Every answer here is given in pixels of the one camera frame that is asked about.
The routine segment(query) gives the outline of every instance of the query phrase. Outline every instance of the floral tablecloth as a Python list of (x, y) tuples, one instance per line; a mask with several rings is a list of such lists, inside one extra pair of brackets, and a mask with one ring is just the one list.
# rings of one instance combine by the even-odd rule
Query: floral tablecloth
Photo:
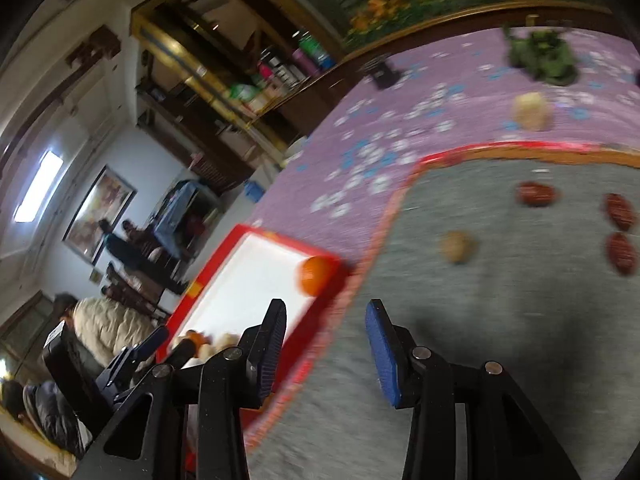
[[(392, 88), (363, 79), (311, 135), (260, 200), (250, 222), (356, 262), (389, 197), (423, 156), (495, 140), (564, 140), (640, 148), (640, 57), (621, 38), (572, 30), (579, 80), (557, 88), (506, 64), (502, 31), (482, 30), (390, 58)], [(554, 104), (546, 132), (511, 119), (513, 98), (541, 91)]]

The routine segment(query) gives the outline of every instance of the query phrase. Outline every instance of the blue tablecloth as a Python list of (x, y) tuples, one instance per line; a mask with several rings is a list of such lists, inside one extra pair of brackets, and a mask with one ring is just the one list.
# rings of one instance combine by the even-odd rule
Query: blue tablecloth
[(174, 258), (181, 258), (180, 247), (175, 239), (175, 230), (182, 221), (193, 196), (199, 193), (210, 204), (211, 208), (220, 207), (220, 199), (207, 186), (196, 180), (191, 180), (182, 186), (170, 198), (164, 211), (156, 219), (154, 234), (162, 246)]

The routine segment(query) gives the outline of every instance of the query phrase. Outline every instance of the black cup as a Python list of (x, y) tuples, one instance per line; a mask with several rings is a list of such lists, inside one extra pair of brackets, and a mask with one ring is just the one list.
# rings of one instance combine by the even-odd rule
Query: black cup
[(373, 78), (378, 90), (385, 90), (395, 85), (400, 79), (400, 72), (386, 62), (387, 57), (386, 54), (377, 56), (367, 61), (360, 69), (361, 72)]

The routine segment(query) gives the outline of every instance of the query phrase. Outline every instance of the beige jacket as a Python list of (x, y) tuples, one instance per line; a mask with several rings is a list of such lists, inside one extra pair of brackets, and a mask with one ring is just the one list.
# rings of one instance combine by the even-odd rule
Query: beige jacket
[(78, 339), (104, 367), (122, 348), (144, 341), (154, 330), (148, 317), (108, 298), (79, 301), (73, 319)]

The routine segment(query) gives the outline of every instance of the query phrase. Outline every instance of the painting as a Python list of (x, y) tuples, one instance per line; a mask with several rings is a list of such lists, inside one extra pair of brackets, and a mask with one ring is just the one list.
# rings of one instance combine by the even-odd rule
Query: painting
[(106, 218), (115, 226), (135, 195), (132, 186), (105, 166), (84, 196), (66, 229), (63, 242), (95, 265), (102, 251), (102, 231), (98, 222)]

